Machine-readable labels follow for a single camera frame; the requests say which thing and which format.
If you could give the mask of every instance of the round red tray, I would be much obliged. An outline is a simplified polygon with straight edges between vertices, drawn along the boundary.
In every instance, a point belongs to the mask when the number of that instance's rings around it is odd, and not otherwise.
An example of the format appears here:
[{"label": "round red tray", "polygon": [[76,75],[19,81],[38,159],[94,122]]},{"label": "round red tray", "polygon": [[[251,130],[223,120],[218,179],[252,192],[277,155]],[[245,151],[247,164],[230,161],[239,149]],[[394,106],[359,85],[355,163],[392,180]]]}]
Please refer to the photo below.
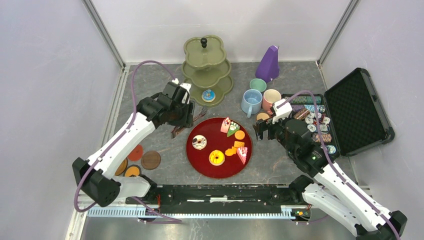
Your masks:
[{"label": "round red tray", "polygon": [[[238,174],[249,163],[253,150],[252,139],[246,129],[240,124],[240,130],[246,134],[243,140],[237,140],[234,134],[227,137],[226,133],[221,132],[221,125],[224,119],[223,117],[215,117],[199,123],[191,131],[185,146],[188,160],[193,168],[199,173],[214,179],[229,178]],[[206,138],[207,144],[202,150],[197,150],[192,145],[192,140],[196,135],[203,135]],[[246,164],[242,163],[237,153],[232,156],[225,156],[224,163],[219,166],[214,166],[209,162],[209,154],[212,151],[219,150],[225,154],[227,149],[234,146],[234,141],[244,142],[244,146],[247,147]]]}]

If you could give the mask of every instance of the yellow donut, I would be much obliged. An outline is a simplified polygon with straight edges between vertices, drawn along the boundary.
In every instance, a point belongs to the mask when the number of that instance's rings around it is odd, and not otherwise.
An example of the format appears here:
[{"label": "yellow donut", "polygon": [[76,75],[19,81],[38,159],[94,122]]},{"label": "yellow donut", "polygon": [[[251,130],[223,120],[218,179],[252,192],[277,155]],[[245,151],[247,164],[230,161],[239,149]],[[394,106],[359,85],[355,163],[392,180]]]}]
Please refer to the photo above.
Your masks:
[{"label": "yellow donut", "polygon": [[213,150],[209,154],[209,162],[214,166],[222,165],[225,161],[224,153],[220,150]]}]

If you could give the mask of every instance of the mug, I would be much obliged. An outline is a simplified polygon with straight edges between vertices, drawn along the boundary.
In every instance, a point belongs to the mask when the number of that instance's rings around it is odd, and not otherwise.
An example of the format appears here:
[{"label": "mug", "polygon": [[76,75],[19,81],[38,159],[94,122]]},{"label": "mug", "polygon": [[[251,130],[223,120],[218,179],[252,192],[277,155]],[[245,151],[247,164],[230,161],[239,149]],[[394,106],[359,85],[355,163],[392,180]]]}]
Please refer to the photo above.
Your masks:
[{"label": "mug", "polygon": [[256,89],[249,89],[244,92],[241,99],[241,110],[250,118],[253,114],[261,110],[262,93]]},{"label": "mug", "polygon": [[251,89],[256,89],[261,93],[267,89],[267,83],[260,78],[252,79],[249,86]]},{"label": "mug", "polygon": [[275,89],[268,89],[263,93],[262,108],[268,114],[272,114],[271,107],[273,103],[281,100],[281,93]]}]

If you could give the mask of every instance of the white wall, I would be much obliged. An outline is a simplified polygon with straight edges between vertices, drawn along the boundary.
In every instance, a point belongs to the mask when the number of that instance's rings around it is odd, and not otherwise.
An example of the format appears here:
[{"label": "white wall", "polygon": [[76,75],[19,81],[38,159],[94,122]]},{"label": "white wall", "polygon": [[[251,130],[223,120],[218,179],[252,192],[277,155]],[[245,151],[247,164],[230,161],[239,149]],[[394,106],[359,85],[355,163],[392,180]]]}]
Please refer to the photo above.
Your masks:
[{"label": "white wall", "polygon": [[403,240],[423,233],[423,20],[423,1],[363,0],[322,68],[328,87],[356,67],[371,74],[396,136],[353,160],[375,198],[408,217]]},{"label": "white wall", "polygon": [[127,63],[182,63],[192,37],[218,35],[234,62],[316,60],[349,0],[92,0]]},{"label": "white wall", "polygon": [[0,5],[0,239],[64,239],[120,69],[81,1]]}]

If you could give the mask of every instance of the open case lid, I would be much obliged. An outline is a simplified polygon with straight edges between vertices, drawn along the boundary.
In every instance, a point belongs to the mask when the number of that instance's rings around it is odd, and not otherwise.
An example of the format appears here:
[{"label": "open case lid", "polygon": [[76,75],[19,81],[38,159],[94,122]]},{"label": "open case lid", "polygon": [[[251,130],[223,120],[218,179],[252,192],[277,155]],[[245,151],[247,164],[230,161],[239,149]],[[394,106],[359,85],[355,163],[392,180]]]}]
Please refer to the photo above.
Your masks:
[{"label": "open case lid", "polygon": [[324,97],[342,156],[356,155],[395,137],[367,70],[356,68]]}]

